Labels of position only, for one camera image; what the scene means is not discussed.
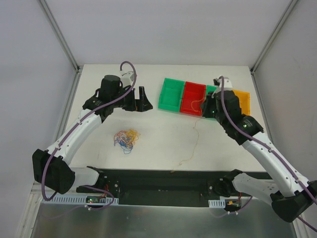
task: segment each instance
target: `metal frame bar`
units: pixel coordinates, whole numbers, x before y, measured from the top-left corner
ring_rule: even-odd
[[[289,18],[290,14],[293,12],[295,6],[300,0],[291,0],[288,4],[286,10],[284,11],[283,15],[279,19],[277,25],[275,26],[273,32],[271,33],[270,37],[268,38],[266,44],[264,45],[259,57],[257,58],[256,62],[254,63],[254,66],[251,68],[252,74],[259,68],[259,65],[261,64],[264,56],[267,54],[268,50],[273,45],[277,35],[280,33],[281,29],[283,28],[285,22]]]
[[[47,4],[46,0],[38,0],[39,5],[41,6],[46,18],[48,19],[52,30],[54,31],[61,47],[63,48],[68,60],[70,61],[70,63],[72,64],[72,66],[74,67],[74,70],[77,72],[79,69],[78,63],[74,57],[74,55],[72,54],[68,43],[66,42],[53,14],[52,11],[50,10],[49,5]]]
[[[266,133],[267,133],[269,139],[274,143],[273,138],[272,138],[271,131],[270,131],[269,126],[268,126],[268,122],[267,122],[267,118],[266,118],[266,113],[265,113],[266,110],[265,110],[265,107],[264,107],[264,103],[263,103],[263,100],[262,100],[262,97],[261,97],[259,88],[258,88],[258,86],[257,86],[257,81],[256,81],[256,79],[255,79],[255,77],[254,77],[254,75],[253,75],[252,73],[251,73],[251,77],[252,77],[254,89],[256,90],[257,98],[259,99],[260,110],[261,110],[262,115],[263,115],[263,120],[264,120],[264,124],[265,124],[265,127],[266,127]]]
[[[80,79],[80,76],[81,76],[81,72],[82,72],[82,67],[80,67],[78,69],[78,72],[76,73],[76,75],[75,75],[75,77],[73,79],[70,91],[68,93],[67,101],[66,101],[66,104],[65,104],[65,107],[64,107],[64,110],[63,110],[62,118],[61,118],[61,120],[60,120],[60,122],[58,124],[58,130],[57,130],[56,137],[55,137],[54,141],[56,141],[64,133],[64,131],[66,129],[68,117],[69,117],[69,114],[70,114],[70,109],[71,109],[71,107],[73,105],[73,102],[74,102],[74,98],[75,98],[75,94],[76,94],[76,91],[77,91],[79,79]]]

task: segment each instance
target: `plastic bin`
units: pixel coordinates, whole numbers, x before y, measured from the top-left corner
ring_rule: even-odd
[[[185,82],[166,78],[159,96],[158,108],[179,112]]]
[[[205,100],[205,95],[206,85],[186,82],[180,112],[201,116],[200,104]]]
[[[216,90],[217,87],[215,86],[210,86],[210,85],[206,85],[206,96],[208,94],[208,92],[214,92]]]
[[[240,108],[243,114],[250,115],[250,93],[233,90],[234,94],[239,98]]]

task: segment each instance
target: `white wall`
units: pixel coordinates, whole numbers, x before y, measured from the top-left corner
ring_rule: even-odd
[[[47,0],[80,65],[252,66],[290,0]]]
[[[0,1],[0,32],[0,237],[12,238],[74,71],[37,1]]]
[[[317,1],[299,2],[255,78],[276,146],[298,171],[316,180]],[[317,207],[305,214],[317,227]]]

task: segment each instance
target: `tangled rubber bands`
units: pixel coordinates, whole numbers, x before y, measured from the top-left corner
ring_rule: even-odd
[[[139,139],[139,135],[140,134],[134,129],[121,130],[116,135],[114,135],[114,145],[118,143],[125,154],[130,154],[134,147],[135,141]]]

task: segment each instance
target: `orange bin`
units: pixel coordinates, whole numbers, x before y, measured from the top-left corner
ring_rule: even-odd
[[[240,108],[243,114],[250,115],[250,93],[233,90],[234,94],[239,98]]]

